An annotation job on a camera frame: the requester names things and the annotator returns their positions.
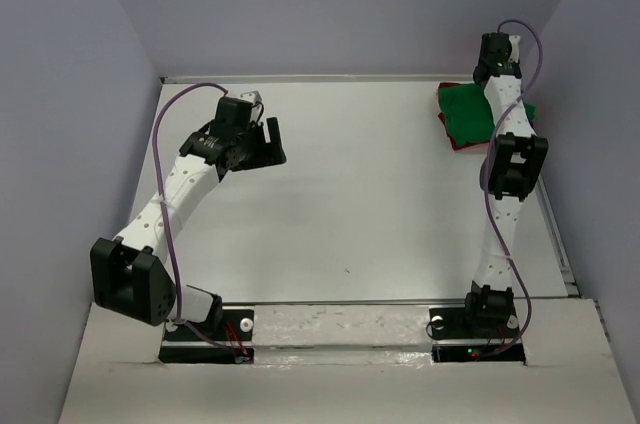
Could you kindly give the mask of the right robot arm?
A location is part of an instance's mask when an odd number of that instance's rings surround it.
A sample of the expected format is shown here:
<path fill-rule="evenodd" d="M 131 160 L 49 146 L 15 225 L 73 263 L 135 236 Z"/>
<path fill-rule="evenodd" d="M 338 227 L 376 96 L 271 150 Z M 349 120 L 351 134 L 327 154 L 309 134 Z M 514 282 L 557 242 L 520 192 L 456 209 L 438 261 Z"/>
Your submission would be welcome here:
<path fill-rule="evenodd" d="M 515 315 L 513 285 L 523 284 L 512 255 L 515 231 L 549 149 L 526 112 L 519 42 L 501 31 L 483 35 L 473 72 L 494 123 L 479 178 L 487 212 L 483 245 L 460 312 L 462 328 L 473 336 L 504 329 Z"/>

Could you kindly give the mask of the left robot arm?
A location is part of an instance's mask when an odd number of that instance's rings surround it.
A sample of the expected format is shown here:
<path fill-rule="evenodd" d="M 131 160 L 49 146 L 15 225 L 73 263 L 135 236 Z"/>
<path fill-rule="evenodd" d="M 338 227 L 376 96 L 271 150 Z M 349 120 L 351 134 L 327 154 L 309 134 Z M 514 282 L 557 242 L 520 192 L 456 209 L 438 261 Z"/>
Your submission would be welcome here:
<path fill-rule="evenodd" d="M 156 193 L 142 210 L 113 238 L 96 240 L 90 264 L 97 306 L 151 326 L 188 327 L 201 339 L 219 332 L 222 299 L 182 282 L 175 240 L 227 174 L 285 163 L 278 121 L 263 112 L 256 91 L 221 97 L 169 172 L 156 173 Z"/>

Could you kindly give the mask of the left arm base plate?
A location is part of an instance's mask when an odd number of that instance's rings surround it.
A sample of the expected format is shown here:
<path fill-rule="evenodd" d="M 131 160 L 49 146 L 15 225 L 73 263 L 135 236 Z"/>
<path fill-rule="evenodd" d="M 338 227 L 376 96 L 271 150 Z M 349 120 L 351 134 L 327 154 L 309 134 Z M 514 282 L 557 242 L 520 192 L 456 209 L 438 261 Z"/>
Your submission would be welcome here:
<path fill-rule="evenodd" d="M 158 359 L 165 364 L 250 365 L 254 363 L 255 309 L 224 306 L 215 327 L 169 325 L 163 331 Z"/>

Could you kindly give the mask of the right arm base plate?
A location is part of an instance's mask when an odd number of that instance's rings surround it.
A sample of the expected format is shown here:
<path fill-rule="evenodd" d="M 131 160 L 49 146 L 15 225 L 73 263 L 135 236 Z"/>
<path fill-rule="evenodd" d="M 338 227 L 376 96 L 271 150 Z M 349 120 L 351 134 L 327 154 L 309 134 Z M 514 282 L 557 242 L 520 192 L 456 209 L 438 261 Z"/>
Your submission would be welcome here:
<path fill-rule="evenodd" d="M 488 329 L 471 328 L 464 318 L 463 307 L 429 309 L 425 332 L 432 341 L 434 363 L 526 362 L 520 342 L 505 350 L 519 331 L 515 316 L 506 324 L 493 324 Z"/>

